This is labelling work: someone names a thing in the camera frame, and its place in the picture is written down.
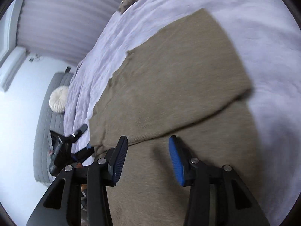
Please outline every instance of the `white duvet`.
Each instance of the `white duvet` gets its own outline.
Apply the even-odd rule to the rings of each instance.
[[[224,28],[253,82],[248,105],[265,160],[259,203],[270,224],[279,225],[301,191],[301,32],[281,0],[139,0],[122,16],[116,12],[71,81],[65,135],[89,124],[126,51],[201,8]],[[73,152],[88,142],[89,132]]]

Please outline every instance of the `white curtain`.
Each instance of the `white curtain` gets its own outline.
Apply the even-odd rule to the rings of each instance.
[[[78,64],[93,48],[121,0],[24,0],[17,45]]]

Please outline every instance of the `white fluffy cushion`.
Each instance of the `white fluffy cushion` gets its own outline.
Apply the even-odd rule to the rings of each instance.
[[[49,106],[55,113],[63,113],[67,103],[68,86],[60,86],[50,95]]]

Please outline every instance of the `black device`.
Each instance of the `black device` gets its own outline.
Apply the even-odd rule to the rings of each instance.
[[[94,154],[93,147],[83,148],[75,154],[71,153],[72,144],[75,143],[87,129],[88,126],[84,124],[68,137],[50,131],[48,135],[51,159],[49,172],[52,176],[58,176],[61,170],[67,165],[77,162],[83,163]]]
[[[31,214],[26,226],[81,226],[81,184],[87,184],[88,223],[112,226],[106,187],[120,179],[126,153],[127,137],[89,166],[67,165],[55,178]]]
[[[177,181],[191,186],[184,226],[208,226],[210,184],[216,187],[216,226],[269,226],[263,211],[230,165],[206,165],[193,156],[176,136],[169,138],[169,152]]]
[[[89,226],[113,226],[106,186],[115,186],[128,149],[121,136],[116,148],[90,166],[67,165],[46,191],[26,226],[80,226],[81,184],[87,184]],[[169,151],[177,181],[191,186],[184,226],[208,226],[210,184],[216,186],[216,226],[269,226],[259,204],[230,165],[206,165],[176,136],[169,138]]]

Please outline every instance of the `brown blanket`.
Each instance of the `brown blanket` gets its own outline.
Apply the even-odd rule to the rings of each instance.
[[[129,141],[121,179],[108,188],[114,225],[183,225],[189,188],[177,184],[171,134],[203,161],[232,165],[259,196],[257,133],[243,99],[250,81],[231,42],[204,10],[128,52],[90,120],[97,157]]]

